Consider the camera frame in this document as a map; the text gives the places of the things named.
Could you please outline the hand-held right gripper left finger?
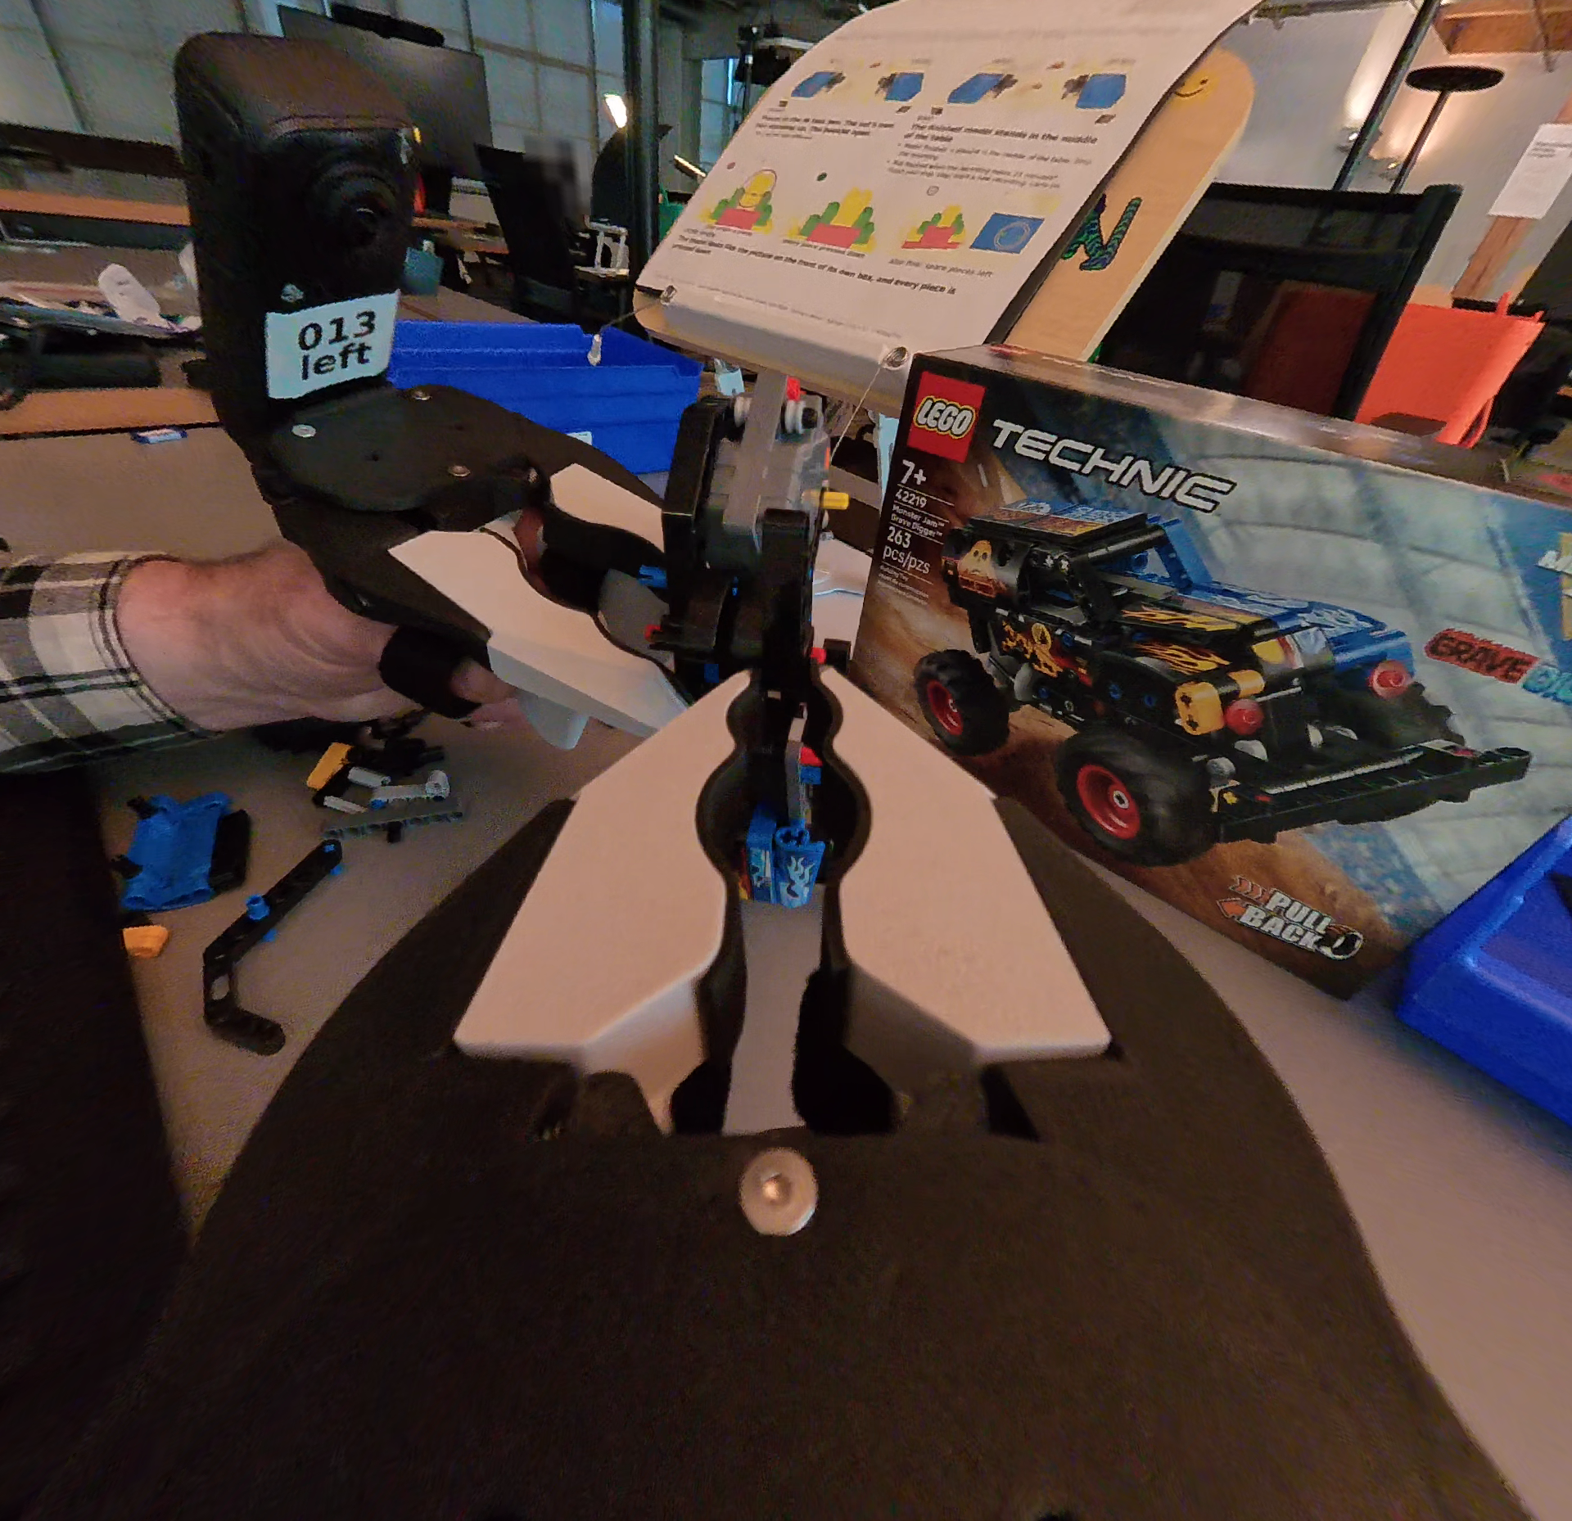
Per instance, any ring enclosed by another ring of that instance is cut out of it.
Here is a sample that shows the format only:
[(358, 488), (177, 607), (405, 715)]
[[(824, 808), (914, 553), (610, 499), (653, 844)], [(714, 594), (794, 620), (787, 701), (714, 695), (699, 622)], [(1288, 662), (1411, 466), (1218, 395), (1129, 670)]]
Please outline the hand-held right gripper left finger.
[(649, 1107), (699, 1064), (697, 981), (723, 943), (723, 877), (699, 854), (699, 782), (732, 760), (732, 672), (592, 778), (527, 888), (453, 1046), (627, 1073)]

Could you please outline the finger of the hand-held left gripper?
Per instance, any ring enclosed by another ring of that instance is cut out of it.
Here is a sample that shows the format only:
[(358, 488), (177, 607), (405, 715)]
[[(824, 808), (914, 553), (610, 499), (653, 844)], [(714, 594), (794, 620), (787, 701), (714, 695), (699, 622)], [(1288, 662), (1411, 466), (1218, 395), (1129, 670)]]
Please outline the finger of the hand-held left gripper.
[(541, 472), (541, 586), (601, 586), (605, 575), (666, 586), (661, 505), (580, 462)]
[(688, 709), (649, 662), (616, 648), (592, 614), (546, 599), (493, 525), (423, 530), (389, 560), (488, 631), (488, 670), (519, 689), (541, 740), (571, 740), (576, 715), (649, 740)]

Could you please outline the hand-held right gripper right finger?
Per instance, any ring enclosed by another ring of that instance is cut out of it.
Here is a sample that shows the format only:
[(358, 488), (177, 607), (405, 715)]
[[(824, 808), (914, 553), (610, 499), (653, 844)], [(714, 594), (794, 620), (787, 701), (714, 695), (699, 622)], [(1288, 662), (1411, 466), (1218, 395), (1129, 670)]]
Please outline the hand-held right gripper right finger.
[(840, 878), (849, 1050), (905, 1097), (938, 1073), (1100, 1057), (1107, 1028), (993, 792), (840, 670), (824, 689), (840, 704), (836, 760), (850, 769), (870, 816)]

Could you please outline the toy truck chassis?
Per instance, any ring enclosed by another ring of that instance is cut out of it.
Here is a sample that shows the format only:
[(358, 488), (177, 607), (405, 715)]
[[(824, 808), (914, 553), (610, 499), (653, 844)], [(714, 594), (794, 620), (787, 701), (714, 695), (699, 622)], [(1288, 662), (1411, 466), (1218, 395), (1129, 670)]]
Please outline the toy truck chassis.
[(794, 376), (759, 372), (753, 395), (706, 395), (684, 413), (661, 499), (666, 568), (641, 568), (666, 599), (648, 640), (688, 701), (747, 677), (721, 823), (747, 903), (805, 909), (859, 820), (849, 782), (824, 775), (840, 709), (809, 627), (824, 514), (845, 505), (824, 404)]

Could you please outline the grey desk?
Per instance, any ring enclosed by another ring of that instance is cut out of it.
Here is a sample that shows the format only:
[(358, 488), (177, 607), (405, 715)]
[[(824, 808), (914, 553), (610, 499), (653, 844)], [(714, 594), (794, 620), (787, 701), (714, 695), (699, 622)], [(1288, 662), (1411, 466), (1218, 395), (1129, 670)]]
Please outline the grey desk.
[[(183, 1194), (189, 1243), (202, 1250), (233, 1164), (257, 1140), (270, 1100), (304, 1050), (393, 939), (469, 869), (488, 863), (546, 801), (576, 798), (618, 765), (627, 734), (592, 725), (563, 750), (519, 709), (488, 704), (478, 727), (441, 725), (471, 820), (432, 844), (351, 847), (362, 884), (304, 914), (283, 951), (260, 959), (260, 997), (287, 1021), (283, 1057), (241, 1057), (194, 1018), (199, 951), (138, 974), (142, 1028)], [(257, 863), (278, 869), (306, 844), (291, 760), (260, 750), (241, 727), (216, 742), (133, 750), (107, 765), (100, 808), (133, 790), (228, 790), (260, 816)], [(1466, 1064), (1397, 1028), (1380, 974), (1362, 997), (1323, 997), (1294, 973), (1188, 922), (1148, 888), (1091, 867), (1050, 840), (1070, 877), (1100, 877), (1129, 914), (1061, 914), (1067, 931), (1104, 922), (1133, 943), (1148, 931), (1237, 1014), (1282, 1073), (1323, 1159), (1366, 1233), (1368, 1260), (1444, 1392), (1523, 1490), (1535, 1516), (1565, 1516), (1565, 1128), (1504, 1097)]]

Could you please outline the person's left hand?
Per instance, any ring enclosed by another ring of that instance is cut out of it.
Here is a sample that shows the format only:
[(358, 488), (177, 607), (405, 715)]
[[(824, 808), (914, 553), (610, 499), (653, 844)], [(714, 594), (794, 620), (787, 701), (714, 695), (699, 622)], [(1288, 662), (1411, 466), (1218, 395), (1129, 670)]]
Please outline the person's left hand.
[(113, 627), (138, 677), (189, 725), (226, 734), (278, 721), (385, 721), (393, 627), (345, 609), (297, 546), (130, 568)]

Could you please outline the blue storage bin with tag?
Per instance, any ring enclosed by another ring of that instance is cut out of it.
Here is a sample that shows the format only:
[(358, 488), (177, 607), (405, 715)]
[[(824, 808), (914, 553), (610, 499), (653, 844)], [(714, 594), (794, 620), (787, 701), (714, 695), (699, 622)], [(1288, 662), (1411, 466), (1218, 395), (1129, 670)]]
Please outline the blue storage bin with tag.
[(676, 422), (699, 364), (627, 328), (399, 321), (389, 387), (448, 387), (556, 430), (605, 430)]

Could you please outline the dark monitor screen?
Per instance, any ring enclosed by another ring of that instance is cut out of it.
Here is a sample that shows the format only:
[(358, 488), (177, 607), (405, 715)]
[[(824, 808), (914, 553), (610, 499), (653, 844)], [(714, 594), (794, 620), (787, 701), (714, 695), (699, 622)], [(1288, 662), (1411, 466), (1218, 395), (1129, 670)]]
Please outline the dark monitor screen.
[(328, 43), (370, 71), (407, 111), (423, 138), (423, 168), (453, 181), (482, 181), (478, 147), (488, 147), (488, 103), (482, 55), (428, 48), (407, 35), (382, 35), (326, 15), (278, 3), (278, 34)]

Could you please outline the black pin with shaft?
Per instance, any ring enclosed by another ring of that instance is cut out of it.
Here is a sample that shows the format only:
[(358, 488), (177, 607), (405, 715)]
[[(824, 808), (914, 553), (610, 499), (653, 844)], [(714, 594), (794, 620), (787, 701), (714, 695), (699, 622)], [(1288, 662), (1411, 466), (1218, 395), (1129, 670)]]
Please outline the black pin with shaft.
[(443, 749), (423, 742), (417, 734), (362, 740), (350, 750), (350, 782), (389, 790), (417, 782), (428, 769), (443, 765)]

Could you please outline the cluttered wooden table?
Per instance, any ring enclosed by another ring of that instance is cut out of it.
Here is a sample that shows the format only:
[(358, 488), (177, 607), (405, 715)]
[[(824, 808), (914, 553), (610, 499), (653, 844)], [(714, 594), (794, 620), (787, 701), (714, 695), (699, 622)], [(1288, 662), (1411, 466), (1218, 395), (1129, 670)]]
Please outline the cluttered wooden table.
[[(130, 267), (162, 301), (177, 300), (176, 252), (189, 240), (189, 210), (176, 202), (62, 197), (35, 189), (6, 189), (6, 280), (43, 289), (89, 289), (100, 267)], [(183, 351), (162, 364), (162, 387), (142, 390), (32, 390), (6, 406), (6, 441), (32, 435), (113, 435), (113, 430), (199, 430), (216, 426), (216, 406), (183, 376)]]

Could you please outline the black angled beam blue pins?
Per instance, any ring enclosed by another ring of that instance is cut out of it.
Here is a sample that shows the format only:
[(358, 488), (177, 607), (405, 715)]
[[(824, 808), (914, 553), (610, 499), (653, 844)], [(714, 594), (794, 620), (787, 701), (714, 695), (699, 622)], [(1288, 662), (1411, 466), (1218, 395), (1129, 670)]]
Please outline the black angled beam blue pins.
[(314, 844), (297, 867), (287, 867), (266, 894), (254, 894), (241, 916), (228, 922), (202, 951), (202, 1018), (208, 1028), (249, 1050), (249, 1052), (278, 1052), (283, 1050), (283, 1028), (249, 1014), (240, 1002), (240, 961), (266, 943), (278, 922), (328, 877), (345, 869), (345, 844), (326, 840)]

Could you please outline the adjacent grey table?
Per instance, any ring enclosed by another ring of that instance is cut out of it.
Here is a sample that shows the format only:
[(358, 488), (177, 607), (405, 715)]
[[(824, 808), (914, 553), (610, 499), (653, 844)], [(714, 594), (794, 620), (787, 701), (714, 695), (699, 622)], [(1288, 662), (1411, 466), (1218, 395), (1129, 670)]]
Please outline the adjacent grey table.
[(6, 441), (0, 538), (12, 553), (226, 560), (273, 546), (278, 525), (241, 449), (208, 426), (168, 446), (133, 435)]

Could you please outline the black metal pole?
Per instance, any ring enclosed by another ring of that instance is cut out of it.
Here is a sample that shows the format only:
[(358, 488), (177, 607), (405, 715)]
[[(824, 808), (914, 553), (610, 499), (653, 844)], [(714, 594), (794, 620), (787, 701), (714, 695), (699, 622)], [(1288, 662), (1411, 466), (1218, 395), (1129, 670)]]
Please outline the black metal pole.
[(648, 261), (661, 244), (661, 0), (618, 0), (625, 18), (625, 193), (627, 193), (627, 258), (631, 258), (631, 309), (653, 312), (661, 292), (648, 289)]

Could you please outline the blue body panel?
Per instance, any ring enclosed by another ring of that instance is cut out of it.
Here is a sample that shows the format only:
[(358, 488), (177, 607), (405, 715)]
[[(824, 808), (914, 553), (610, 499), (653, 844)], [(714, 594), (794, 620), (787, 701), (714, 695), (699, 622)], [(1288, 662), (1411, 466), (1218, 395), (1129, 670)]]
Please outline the blue body panel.
[(133, 916), (212, 903), (249, 878), (254, 820), (226, 792), (194, 801), (130, 798), (133, 844), (113, 856)]

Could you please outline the toy truck set box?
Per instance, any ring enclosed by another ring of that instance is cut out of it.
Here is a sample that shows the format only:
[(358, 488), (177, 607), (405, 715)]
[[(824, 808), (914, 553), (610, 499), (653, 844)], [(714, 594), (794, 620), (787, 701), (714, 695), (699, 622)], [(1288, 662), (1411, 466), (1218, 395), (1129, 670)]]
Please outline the toy truck set box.
[(1355, 995), (1572, 801), (1565, 499), (1397, 430), (920, 351), (850, 683), (1091, 863)]

